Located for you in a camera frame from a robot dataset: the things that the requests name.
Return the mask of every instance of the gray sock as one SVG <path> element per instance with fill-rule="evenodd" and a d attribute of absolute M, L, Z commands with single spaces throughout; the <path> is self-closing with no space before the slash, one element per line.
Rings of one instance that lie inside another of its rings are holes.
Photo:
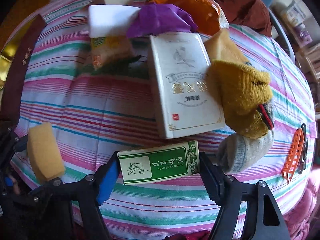
<path fill-rule="evenodd" d="M 209 158 L 220 166 L 223 172 L 237 173 L 250 167 L 267 154 L 273 142 L 273 130 L 258 139 L 249 139 L 234 133 L 220 143 L 216 156 L 209 156 Z"/>

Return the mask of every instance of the snack package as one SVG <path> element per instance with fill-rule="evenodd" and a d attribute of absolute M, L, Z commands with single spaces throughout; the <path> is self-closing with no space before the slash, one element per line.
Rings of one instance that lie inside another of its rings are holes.
<path fill-rule="evenodd" d="M 280 16 L 292 27 L 298 26 L 306 19 L 305 13 L 301 10 L 295 0 L 292 0 L 289 6 L 280 13 Z"/>
<path fill-rule="evenodd" d="M 191 15 L 198 25 L 198 31 L 215 35 L 222 28 L 229 28 L 229 23 L 219 4 L 214 0 L 152 0 L 155 3 L 174 4 Z"/>
<path fill-rule="evenodd" d="M 113 61 L 133 57 L 131 42 L 126 36 L 91 38 L 91 56 L 94 69 Z"/>

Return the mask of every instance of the metal screw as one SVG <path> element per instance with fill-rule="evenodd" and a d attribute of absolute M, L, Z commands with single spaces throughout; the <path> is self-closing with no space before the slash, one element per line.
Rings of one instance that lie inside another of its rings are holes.
<path fill-rule="evenodd" d="M 59 186 L 61 184 L 61 181 L 56 179 L 54 182 L 53 182 L 53 185 L 56 187 L 56 186 Z"/>
<path fill-rule="evenodd" d="M 234 178 L 233 176 L 231 176 L 231 175 L 227 175 L 227 178 L 228 178 L 231 182 L 235 180 L 235 178 Z"/>
<path fill-rule="evenodd" d="M 265 187 L 267 184 L 263 180 L 259 180 L 259 185 Z"/>
<path fill-rule="evenodd" d="M 94 180 L 94 175 L 89 174 L 89 175 L 85 176 L 85 180 L 86 181 L 93 181 Z"/>

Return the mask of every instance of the black clip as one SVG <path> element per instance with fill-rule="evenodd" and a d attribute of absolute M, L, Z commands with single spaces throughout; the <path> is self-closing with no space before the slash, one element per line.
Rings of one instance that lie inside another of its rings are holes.
<path fill-rule="evenodd" d="M 225 188 L 225 174 L 220 167 L 212 165 L 205 152 L 199 152 L 200 157 L 200 176 L 212 201 L 218 206 L 223 205 Z"/>
<path fill-rule="evenodd" d="M 301 125 L 304 141 L 302 153 L 300 155 L 299 165 L 298 165 L 298 174 L 301 174 L 303 170 L 307 168 L 307 151 L 308 151 L 308 139 L 306 137 L 306 124 L 303 123 Z"/>

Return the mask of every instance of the metal frame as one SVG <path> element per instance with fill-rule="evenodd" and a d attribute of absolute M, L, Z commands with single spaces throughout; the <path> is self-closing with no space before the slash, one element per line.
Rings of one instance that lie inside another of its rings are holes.
<path fill-rule="evenodd" d="M 11 228 L 23 228 L 15 232 L 15 239 L 76 239 L 71 202 L 78 201 L 87 239 L 111 240 L 99 205 L 109 199 L 116 182 L 114 178 L 120 173 L 117 152 L 95 174 L 86 175 L 78 182 L 64 184 L 60 178 L 55 178 L 28 195 L 16 196 L 4 182 L 4 168 L 13 154 L 25 149 L 26 144 L 27 136 L 19 138 L 10 129 L 0 137 L 0 205 L 3 209 L 0 220 L 7 221 Z M 242 240 L 290 239 L 266 182 L 248 184 L 226 176 L 220 167 L 212 165 L 205 152 L 200 152 L 200 176 L 210 199 L 221 206 L 208 240 L 232 239 L 243 201 L 248 204 Z"/>

